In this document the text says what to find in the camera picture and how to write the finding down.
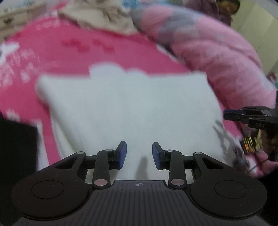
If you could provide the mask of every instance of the pink blanket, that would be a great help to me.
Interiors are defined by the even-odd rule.
[[[34,89],[42,73],[89,76],[89,67],[103,61],[154,74],[189,71],[143,35],[126,37],[87,31],[56,15],[30,23],[11,37],[6,46],[11,43],[18,43],[19,48],[8,52],[5,62],[0,64],[0,111],[5,117],[20,121],[42,121],[50,164],[60,160],[60,156],[49,109],[42,106]]]
[[[206,72],[226,107],[274,108],[275,86],[265,77],[253,47],[230,27],[202,13],[173,6],[144,5],[132,16],[139,30],[170,47],[190,69]],[[278,162],[268,161],[263,151],[246,158],[239,157],[237,164],[249,165],[246,171],[256,177],[278,167]]]

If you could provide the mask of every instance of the white pillow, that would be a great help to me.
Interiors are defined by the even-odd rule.
[[[204,152],[225,161],[219,137],[222,113],[201,72],[148,77],[117,65],[91,68],[91,78],[42,76],[40,98],[51,109],[54,133],[63,157],[74,151],[95,155],[127,142],[123,169],[112,179],[166,180],[152,158],[152,143],[192,155]],[[187,171],[188,182],[192,182]]]

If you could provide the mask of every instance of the ribbed black surface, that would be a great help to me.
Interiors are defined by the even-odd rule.
[[[259,226],[259,217],[221,220],[195,207],[184,191],[167,188],[163,181],[115,181],[111,188],[94,191],[88,202],[70,216],[54,221],[21,218],[14,226]]]

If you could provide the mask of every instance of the drawer handle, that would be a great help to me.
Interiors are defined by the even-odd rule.
[[[14,21],[14,17],[6,18],[3,20],[4,24],[10,24],[13,21]]]

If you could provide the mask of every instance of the beige cloth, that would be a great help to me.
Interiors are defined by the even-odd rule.
[[[129,12],[116,0],[75,0],[58,14],[88,29],[99,28],[125,35],[137,33]]]

